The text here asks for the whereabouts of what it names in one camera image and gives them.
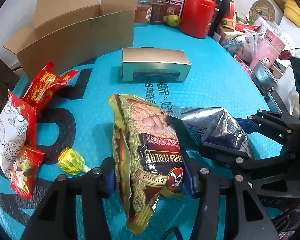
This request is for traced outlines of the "silver foil snack bag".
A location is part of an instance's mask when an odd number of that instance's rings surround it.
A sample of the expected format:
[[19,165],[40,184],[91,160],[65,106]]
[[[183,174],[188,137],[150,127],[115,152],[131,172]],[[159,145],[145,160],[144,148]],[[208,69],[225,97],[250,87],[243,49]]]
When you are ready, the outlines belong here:
[[180,144],[197,149],[205,142],[243,152],[254,159],[247,134],[231,114],[222,107],[179,107],[168,112]]

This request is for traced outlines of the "open cardboard box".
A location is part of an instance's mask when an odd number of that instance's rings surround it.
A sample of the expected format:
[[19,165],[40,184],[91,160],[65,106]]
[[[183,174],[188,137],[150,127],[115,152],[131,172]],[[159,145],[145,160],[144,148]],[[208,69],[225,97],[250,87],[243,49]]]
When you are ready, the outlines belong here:
[[133,45],[138,0],[37,0],[34,26],[5,44],[29,80],[49,62],[57,74]]

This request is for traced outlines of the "gold rectangular box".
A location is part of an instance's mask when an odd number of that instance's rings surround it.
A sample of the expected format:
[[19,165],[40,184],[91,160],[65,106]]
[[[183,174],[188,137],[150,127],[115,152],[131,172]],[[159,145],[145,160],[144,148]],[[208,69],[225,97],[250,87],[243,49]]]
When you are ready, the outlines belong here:
[[192,63],[182,50],[160,48],[123,48],[123,82],[183,82]]

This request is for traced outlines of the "red yellow snack packet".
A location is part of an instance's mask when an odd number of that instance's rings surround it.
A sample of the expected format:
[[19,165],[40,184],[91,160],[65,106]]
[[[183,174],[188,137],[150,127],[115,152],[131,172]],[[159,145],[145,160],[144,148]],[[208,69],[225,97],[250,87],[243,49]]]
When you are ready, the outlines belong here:
[[23,101],[34,107],[39,114],[52,100],[55,92],[69,85],[78,70],[70,70],[59,76],[53,72],[54,64],[49,62],[34,78],[23,96]]

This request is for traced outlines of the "yellow lollipop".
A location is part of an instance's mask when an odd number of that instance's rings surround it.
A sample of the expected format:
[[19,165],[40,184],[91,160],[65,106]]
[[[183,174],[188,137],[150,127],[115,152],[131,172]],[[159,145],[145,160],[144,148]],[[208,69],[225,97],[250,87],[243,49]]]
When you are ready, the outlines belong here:
[[57,158],[58,166],[64,172],[76,176],[79,173],[87,173],[91,170],[83,157],[72,148],[64,148]]

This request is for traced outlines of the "teal bubble mailer mat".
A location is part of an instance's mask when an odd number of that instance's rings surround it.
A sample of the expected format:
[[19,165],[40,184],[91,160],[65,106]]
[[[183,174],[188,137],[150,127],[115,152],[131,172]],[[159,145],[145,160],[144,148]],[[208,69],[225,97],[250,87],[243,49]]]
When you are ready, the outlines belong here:
[[65,148],[78,152],[90,167],[113,154],[114,118],[118,104],[134,130],[155,143],[147,161],[165,165],[176,154],[171,126],[164,118],[173,106],[219,107],[235,118],[268,110],[260,91],[238,62],[210,37],[197,39],[163,25],[137,27],[134,47],[181,50],[191,62],[183,82],[128,83],[122,80],[120,50],[77,67],[70,84],[60,89],[38,119],[37,147],[44,152],[31,199],[19,196],[0,168],[0,225],[11,239],[19,239],[51,183],[62,173],[57,158]]

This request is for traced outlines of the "dark cereal snack bag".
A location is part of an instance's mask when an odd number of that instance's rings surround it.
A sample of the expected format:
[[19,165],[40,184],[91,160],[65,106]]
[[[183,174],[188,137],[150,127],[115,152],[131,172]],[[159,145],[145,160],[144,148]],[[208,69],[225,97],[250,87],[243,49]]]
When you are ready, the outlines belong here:
[[181,199],[183,161],[166,111],[132,94],[113,94],[113,158],[127,227],[147,228],[159,197]]

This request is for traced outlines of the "small red candy packet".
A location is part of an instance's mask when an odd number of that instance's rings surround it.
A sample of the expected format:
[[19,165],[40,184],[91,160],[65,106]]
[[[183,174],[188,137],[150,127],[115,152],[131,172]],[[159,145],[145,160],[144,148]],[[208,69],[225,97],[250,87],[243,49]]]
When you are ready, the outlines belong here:
[[10,188],[26,200],[32,199],[39,167],[45,153],[24,145],[11,168]]

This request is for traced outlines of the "red canister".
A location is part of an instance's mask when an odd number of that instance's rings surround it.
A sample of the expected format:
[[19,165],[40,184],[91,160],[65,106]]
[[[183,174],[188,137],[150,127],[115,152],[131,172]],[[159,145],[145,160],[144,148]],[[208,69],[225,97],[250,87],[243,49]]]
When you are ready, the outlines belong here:
[[210,30],[215,14],[213,0],[185,0],[180,30],[186,35],[204,39]]

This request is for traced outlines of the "white patterned snack bag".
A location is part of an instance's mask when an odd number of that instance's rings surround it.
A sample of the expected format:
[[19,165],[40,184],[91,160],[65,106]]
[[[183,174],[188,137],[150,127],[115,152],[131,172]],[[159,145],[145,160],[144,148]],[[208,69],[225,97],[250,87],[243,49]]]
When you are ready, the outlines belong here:
[[36,109],[9,92],[0,113],[0,168],[8,180],[24,145],[37,147]]

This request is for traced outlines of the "pink bottle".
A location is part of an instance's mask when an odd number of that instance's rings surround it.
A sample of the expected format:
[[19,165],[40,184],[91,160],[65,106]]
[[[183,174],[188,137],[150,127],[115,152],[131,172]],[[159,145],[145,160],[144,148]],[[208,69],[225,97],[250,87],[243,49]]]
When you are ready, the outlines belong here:
[[166,23],[166,18],[170,15],[181,16],[185,0],[165,0],[163,22]]

